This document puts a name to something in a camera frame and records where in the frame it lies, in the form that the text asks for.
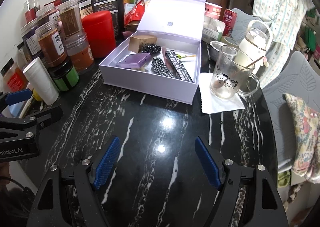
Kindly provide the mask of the small purple box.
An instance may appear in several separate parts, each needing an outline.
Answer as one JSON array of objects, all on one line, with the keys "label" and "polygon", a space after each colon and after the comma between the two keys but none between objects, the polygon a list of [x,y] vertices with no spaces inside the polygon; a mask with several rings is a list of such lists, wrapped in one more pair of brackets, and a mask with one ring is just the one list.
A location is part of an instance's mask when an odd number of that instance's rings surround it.
[{"label": "small purple box", "polygon": [[120,61],[116,63],[117,67],[132,69],[141,68],[151,60],[150,53],[138,53],[124,56]]}]

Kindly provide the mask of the gold cardboard box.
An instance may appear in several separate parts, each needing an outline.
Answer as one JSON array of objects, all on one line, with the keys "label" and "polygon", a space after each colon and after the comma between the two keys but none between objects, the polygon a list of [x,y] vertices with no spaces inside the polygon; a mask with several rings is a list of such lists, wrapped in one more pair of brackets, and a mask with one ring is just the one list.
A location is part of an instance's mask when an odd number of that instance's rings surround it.
[{"label": "gold cardboard box", "polygon": [[144,46],[145,44],[156,42],[157,37],[152,35],[132,35],[130,37],[128,50],[134,53],[138,53],[141,51],[142,46]]}]

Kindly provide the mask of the black polka dot scrunchie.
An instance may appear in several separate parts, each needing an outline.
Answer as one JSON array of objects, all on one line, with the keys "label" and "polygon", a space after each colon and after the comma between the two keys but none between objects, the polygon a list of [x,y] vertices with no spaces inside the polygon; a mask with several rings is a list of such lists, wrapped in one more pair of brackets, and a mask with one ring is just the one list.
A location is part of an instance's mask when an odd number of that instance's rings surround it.
[{"label": "black polka dot scrunchie", "polygon": [[155,43],[144,44],[141,48],[141,53],[149,53],[150,55],[155,55],[161,52],[161,46],[156,45]]}]

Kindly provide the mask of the black white gingham scrunchie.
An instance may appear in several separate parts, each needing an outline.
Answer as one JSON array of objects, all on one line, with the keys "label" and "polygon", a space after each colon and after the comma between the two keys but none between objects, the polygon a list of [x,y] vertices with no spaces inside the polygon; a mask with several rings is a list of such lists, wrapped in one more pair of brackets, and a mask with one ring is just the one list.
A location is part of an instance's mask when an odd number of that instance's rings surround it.
[{"label": "black white gingham scrunchie", "polygon": [[153,57],[151,65],[152,65],[152,70],[155,74],[172,78],[172,79],[175,78],[172,72],[167,68],[165,63],[159,57]]}]

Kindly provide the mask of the pink lip gloss tube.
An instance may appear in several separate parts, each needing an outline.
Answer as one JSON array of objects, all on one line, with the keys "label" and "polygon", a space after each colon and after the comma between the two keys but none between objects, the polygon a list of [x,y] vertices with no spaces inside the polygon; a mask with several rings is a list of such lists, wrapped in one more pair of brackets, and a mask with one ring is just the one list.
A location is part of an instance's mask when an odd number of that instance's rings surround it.
[{"label": "pink lip gloss tube", "polygon": [[164,61],[165,65],[167,66],[167,68],[170,68],[171,64],[170,64],[170,60],[167,58],[166,51],[167,51],[167,49],[165,47],[162,47],[163,61]]}]

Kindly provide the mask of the black Puco pen box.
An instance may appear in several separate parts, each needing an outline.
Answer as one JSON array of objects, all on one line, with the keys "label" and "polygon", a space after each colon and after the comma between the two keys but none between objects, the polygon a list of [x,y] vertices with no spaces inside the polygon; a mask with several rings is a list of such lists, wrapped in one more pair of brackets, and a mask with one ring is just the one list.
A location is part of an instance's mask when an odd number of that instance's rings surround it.
[{"label": "black Puco pen box", "polygon": [[184,64],[182,63],[181,59],[178,57],[178,54],[176,54],[174,50],[166,51],[165,57],[169,62],[173,74],[177,79],[193,83],[193,80],[187,72]]}]

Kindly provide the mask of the yellow lollipop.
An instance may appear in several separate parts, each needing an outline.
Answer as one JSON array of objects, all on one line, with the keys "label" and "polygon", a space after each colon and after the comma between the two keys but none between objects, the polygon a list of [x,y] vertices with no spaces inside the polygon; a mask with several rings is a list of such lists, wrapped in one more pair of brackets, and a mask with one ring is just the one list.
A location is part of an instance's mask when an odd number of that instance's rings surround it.
[{"label": "yellow lollipop", "polygon": [[196,57],[196,55],[178,55],[178,60],[182,63],[194,62]]}]

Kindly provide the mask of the red label spice jar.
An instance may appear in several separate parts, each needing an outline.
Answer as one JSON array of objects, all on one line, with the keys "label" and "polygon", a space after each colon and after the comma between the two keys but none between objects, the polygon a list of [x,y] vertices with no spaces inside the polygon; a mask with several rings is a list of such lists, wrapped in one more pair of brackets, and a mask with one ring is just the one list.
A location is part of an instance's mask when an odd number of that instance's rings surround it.
[{"label": "red label spice jar", "polygon": [[10,58],[10,60],[1,69],[1,75],[3,76],[3,87],[5,93],[18,92],[26,89],[28,80],[13,58]]}]

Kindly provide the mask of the green label black jar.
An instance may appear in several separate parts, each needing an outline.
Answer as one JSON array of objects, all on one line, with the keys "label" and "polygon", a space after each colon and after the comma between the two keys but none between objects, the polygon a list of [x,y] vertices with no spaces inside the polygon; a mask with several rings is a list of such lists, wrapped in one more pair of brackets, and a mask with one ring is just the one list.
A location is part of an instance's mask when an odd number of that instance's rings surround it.
[{"label": "green label black jar", "polygon": [[72,89],[79,81],[78,73],[71,59],[65,59],[65,61],[58,66],[49,67],[48,73],[59,91],[62,92]]}]

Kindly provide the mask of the dark purple label jar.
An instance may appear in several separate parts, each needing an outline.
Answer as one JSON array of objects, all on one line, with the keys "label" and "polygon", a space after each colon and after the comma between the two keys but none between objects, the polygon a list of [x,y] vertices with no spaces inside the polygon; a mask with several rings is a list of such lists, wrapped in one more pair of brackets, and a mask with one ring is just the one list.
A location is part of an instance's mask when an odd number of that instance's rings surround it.
[{"label": "dark purple label jar", "polygon": [[33,19],[21,28],[21,36],[26,48],[31,55],[31,59],[35,59],[42,54],[35,30],[38,28],[37,19]]}]

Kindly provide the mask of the floral fabric cushion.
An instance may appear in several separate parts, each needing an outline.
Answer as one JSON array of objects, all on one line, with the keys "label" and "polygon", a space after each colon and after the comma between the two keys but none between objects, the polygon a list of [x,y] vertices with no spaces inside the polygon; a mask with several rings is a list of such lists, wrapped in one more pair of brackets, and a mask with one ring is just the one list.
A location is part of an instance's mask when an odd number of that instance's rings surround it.
[{"label": "floral fabric cushion", "polygon": [[283,95],[289,107],[296,136],[296,155],[292,171],[307,181],[319,183],[319,111],[297,96]]}]

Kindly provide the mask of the brown herb jar front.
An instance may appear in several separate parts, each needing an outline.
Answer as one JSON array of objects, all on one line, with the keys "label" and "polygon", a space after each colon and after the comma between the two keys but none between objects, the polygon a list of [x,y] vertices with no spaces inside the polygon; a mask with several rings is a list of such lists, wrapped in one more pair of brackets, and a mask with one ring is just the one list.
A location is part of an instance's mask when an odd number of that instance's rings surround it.
[{"label": "brown herb jar front", "polygon": [[39,45],[47,59],[49,67],[56,67],[67,57],[59,34],[59,26],[55,21],[49,21],[35,30]]}]

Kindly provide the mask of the short orange label jar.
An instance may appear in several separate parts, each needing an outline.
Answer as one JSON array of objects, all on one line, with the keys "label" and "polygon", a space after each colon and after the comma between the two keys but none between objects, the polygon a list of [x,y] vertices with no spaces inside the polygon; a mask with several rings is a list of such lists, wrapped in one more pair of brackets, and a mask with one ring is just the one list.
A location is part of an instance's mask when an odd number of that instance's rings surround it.
[{"label": "short orange label jar", "polygon": [[94,59],[84,31],[67,38],[64,46],[78,74],[84,73],[93,65]]}]

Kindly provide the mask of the tall brown jar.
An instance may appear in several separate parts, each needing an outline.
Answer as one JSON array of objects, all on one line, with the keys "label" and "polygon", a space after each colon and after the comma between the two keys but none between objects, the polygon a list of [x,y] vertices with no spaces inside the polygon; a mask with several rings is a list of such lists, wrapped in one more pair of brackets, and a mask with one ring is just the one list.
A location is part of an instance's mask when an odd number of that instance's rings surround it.
[{"label": "tall brown jar", "polygon": [[68,0],[61,3],[58,8],[66,38],[83,30],[78,0]]}]

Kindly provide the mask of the red cylindrical canister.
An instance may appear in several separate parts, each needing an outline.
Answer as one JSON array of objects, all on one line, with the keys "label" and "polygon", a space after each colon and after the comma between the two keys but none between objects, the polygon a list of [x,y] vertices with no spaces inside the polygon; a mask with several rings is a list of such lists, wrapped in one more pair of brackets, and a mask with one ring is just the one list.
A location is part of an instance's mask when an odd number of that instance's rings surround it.
[{"label": "red cylindrical canister", "polygon": [[103,10],[85,16],[82,26],[95,59],[107,57],[116,48],[112,15]]}]

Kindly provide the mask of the white paper napkin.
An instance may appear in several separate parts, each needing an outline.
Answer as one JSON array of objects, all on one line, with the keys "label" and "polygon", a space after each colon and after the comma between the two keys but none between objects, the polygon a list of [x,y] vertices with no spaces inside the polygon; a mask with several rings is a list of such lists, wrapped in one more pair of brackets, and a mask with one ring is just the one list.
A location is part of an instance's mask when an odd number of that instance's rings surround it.
[{"label": "white paper napkin", "polygon": [[200,73],[198,79],[198,85],[201,94],[201,111],[204,114],[214,114],[224,111],[236,111],[239,109],[245,109],[242,100],[236,94],[231,99],[222,99],[215,96],[210,91],[210,82],[212,79],[212,73]]}]

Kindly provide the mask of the grey chair back near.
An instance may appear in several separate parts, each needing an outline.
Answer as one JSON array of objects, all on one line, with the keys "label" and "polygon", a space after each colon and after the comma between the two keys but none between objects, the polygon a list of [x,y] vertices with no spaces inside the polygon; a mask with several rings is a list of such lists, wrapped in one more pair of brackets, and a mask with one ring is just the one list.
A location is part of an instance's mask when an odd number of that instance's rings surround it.
[{"label": "grey chair back near", "polygon": [[319,111],[319,75],[298,51],[291,55],[278,77],[263,88],[276,140],[278,172],[290,169],[296,155],[293,118],[283,98],[285,93],[302,98]]}]

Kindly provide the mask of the grey chair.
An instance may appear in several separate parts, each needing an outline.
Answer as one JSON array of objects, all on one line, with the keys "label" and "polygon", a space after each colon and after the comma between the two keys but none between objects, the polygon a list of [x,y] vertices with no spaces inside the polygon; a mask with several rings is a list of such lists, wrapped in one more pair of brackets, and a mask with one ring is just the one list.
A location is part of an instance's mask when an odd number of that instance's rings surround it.
[{"label": "grey chair", "polygon": [[319,75],[298,51],[291,55],[278,77],[263,88],[276,140],[278,172],[290,169],[296,155],[293,118],[283,98],[285,93],[302,98],[319,111]]},{"label": "grey chair", "polygon": [[231,32],[231,38],[240,43],[246,35],[246,30],[249,22],[251,20],[261,20],[261,19],[252,15],[249,15],[238,8],[233,8],[232,11],[237,14],[237,17],[235,20],[235,25],[233,27],[233,30]]}]

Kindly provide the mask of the glass Hello Kitty mug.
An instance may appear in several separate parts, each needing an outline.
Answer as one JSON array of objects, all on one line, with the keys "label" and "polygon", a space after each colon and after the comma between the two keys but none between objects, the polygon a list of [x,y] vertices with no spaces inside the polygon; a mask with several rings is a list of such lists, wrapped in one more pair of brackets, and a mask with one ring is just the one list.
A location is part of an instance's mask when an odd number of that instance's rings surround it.
[{"label": "glass Hello Kitty mug", "polygon": [[260,81],[253,74],[256,63],[239,49],[221,46],[210,82],[211,93],[222,99],[254,94],[260,88]]}]

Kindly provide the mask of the red snack bag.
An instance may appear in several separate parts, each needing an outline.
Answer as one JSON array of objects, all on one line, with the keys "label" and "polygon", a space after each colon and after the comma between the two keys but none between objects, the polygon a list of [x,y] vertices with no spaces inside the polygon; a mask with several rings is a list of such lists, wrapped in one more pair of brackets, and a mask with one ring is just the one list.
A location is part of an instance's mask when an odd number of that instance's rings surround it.
[{"label": "red snack bag", "polygon": [[145,2],[140,0],[124,17],[124,26],[138,24],[145,12]]}]

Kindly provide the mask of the steel cup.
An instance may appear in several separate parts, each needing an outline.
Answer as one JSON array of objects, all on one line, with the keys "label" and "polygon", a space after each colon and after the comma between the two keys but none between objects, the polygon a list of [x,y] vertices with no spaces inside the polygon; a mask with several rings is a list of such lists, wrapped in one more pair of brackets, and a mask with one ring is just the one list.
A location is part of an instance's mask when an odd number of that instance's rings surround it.
[{"label": "steel cup", "polygon": [[209,57],[212,61],[216,62],[219,57],[221,47],[226,44],[220,41],[211,41],[209,45]]}]

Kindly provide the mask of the cream water bottle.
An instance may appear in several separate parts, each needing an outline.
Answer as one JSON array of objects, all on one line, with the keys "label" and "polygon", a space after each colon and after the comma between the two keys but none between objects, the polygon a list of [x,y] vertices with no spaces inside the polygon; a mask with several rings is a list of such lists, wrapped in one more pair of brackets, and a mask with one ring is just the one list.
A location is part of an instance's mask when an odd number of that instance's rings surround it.
[{"label": "cream water bottle", "polygon": [[269,50],[273,40],[271,29],[260,20],[251,20],[248,24],[245,38],[238,46],[238,52],[234,61],[244,67],[251,62],[260,59],[255,63],[253,74],[256,74],[260,67],[268,67],[266,52]]}]

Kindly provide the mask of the tape roll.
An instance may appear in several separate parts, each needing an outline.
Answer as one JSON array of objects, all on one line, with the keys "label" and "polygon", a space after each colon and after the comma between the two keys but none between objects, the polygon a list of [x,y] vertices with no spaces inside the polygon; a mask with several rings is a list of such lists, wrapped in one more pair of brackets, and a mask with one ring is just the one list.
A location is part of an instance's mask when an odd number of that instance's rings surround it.
[{"label": "tape roll", "polygon": [[239,46],[239,42],[237,42],[235,39],[228,36],[221,37],[221,42],[234,48],[238,48]]}]

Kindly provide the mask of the lilac gift box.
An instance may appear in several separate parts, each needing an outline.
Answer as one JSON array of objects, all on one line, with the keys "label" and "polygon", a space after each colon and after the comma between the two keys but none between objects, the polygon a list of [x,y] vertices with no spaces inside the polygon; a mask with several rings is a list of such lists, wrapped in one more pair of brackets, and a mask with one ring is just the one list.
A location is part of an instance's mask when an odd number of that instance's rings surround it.
[{"label": "lilac gift box", "polygon": [[206,0],[150,0],[137,31],[99,68],[104,83],[192,104]]}]

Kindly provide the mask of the white medicine box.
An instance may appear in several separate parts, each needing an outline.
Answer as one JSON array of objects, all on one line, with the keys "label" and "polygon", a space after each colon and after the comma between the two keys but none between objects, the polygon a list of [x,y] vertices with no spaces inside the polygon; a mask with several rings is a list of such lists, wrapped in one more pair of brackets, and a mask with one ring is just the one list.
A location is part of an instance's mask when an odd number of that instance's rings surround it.
[{"label": "white medicine box", "polygon": [[217,19],[205,16],[202,31],[202,41],[210,43],[211,41],[221,41],[225,24]]}]

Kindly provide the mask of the grey chair back far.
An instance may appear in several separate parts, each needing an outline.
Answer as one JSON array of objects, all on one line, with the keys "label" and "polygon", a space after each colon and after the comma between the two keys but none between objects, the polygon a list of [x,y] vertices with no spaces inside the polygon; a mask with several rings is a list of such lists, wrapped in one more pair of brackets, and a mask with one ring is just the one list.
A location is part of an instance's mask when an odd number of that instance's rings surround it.
[{"label": "grey chair back far", "polygon": [[231,38],[240,43],[246,35],[246,30],[249,22],[251,20],[261,20],[261,19],[252,15],[249,15],[238,8],[233,8],[232,11],[237,14],[237,17],[235,20],[235,25],[233,27],[233,30],[231,32]]}]

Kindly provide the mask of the pink paper cup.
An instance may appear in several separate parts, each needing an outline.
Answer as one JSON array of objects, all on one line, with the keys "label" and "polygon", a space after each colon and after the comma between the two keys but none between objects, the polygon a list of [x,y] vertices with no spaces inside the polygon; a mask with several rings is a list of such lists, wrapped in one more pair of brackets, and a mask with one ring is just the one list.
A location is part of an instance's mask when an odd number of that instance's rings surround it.
[{"label": "pink paper cup", "polygon": [[220,18],[221,10],[222,10],[221,6],[206,2],[204,15],[218,20]]}]

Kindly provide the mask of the person in pajamas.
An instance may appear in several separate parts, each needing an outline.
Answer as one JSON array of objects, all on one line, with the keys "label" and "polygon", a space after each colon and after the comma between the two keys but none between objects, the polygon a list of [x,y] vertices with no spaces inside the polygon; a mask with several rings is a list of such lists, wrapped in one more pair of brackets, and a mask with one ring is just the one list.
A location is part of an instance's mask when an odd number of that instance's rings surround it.
[{"label": "person in pajamas", "polygon": [[266,54],[269,66],[257,72],[260,88],[265,88],[281,73],[295,46],[302,20],[314,7],[312,0],[254,0],[253,16],[265,22],[273,35]]}]

